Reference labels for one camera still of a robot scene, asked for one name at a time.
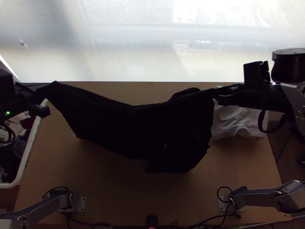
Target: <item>black device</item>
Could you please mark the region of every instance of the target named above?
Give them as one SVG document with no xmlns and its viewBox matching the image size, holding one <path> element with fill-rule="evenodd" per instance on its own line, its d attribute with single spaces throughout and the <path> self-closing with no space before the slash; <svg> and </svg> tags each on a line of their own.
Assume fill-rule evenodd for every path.
<svg viewBox="0 0 305 229">
<path fill-rule="evenodd" d="M 147 229 L 158 228 L 158 217 L 156 215 L 151 214 L 146 217 L 146 228 Z"/>
</svg>

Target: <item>metal arm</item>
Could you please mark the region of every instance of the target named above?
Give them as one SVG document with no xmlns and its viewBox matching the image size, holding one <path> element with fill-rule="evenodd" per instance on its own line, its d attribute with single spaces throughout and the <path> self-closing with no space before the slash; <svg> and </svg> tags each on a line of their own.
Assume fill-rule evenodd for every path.
<svg viewBox="0 0 305 229">
<path fill-rule="evenodd" d="M 84 211 L 85 198 L 81 197 L 79 203 L 73 204 L 70 190 L 50 191 L 49 197 L 21 209 L 20 211 L 0 214 L 0 225 L 3 229 L 30 229 L 39 221 L 54 211 Z"/>
<path fill-rule="evenodd" d="M 284 213 L 298 213 L 305 210 L 305 182 L 291 181 L 279 187 L 270 189 L 249 190 L 242 186 L 232 191 L 222 200 L 230 200 L 235 209 L 245 206 L 275 207 Z"/>
</svg>

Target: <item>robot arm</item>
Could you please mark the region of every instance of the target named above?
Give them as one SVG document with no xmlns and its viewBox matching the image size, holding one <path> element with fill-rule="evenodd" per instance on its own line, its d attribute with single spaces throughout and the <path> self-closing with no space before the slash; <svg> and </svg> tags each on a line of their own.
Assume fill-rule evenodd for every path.
<svg viewBox="0 0 305 229">
<path fill-rule="evenodd" d="M 242 186 L 232 191 L 223 201 L 233 203 L 236 210 L 244 206 L 275 207 L 278 211 L 287 214 L 305 210 L 305 182 L 291 181 L 279 187 L 270 189 L 249 190 Z"/>
</svg>

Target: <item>white cloth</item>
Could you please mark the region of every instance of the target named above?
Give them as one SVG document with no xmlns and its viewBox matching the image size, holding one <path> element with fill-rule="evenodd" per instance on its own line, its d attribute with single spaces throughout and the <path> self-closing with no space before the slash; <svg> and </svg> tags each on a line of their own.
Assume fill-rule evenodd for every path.
<svg viewBox="0 0 305 229">
<path fill-rule="evenodd" d="M 214 117 L 211 140 L 240 135 L 250 139 L 262 139 L 266 134 L 258 129 L 258 116 L 261 110 L 239 106 L 220 106 L 214 100 Z M 266 111 L 263 129 L 267 129 L 268 111 Z"/>
</svg>

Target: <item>metal bracket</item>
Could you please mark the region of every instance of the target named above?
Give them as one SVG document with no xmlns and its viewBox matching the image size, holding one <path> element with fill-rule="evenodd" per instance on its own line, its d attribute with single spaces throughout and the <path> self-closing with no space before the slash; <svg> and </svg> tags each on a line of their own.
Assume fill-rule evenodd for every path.
<svg viewBox="0 0 305 229">
<path fill-rule="evenodd" d="M 62 209 L 59 208 L 57 211 L 61 212 L 83 212 L 85 210 L 86 205 L 86 197 L 73 198 L 73 193 L 69 196 L 69 202 L 71 204 L 71 208 Z"/>
<path fill-rule="evenodd" d="M 221 198 L 222 201 L 229 201 L 230 200 L 228 196 L 219 197 L 219 198 Z M 219 210 L 220 211 L 225 211 L 226 208 L 228 207 L 228 204 L 230 204 L 230 203 L 221 202 L 220 200 L 218 200 L 218 203 L 219 203 Z M 238 209 L 237 211 L 245 211 L 246 208 L 247 207 L 245 206 L 245 207 L 242 207 L 242 208 Z M 228 211 L 235 211 L 235 206 L 230 205 L 230 207 L 228 208 Z"/>
</svg>

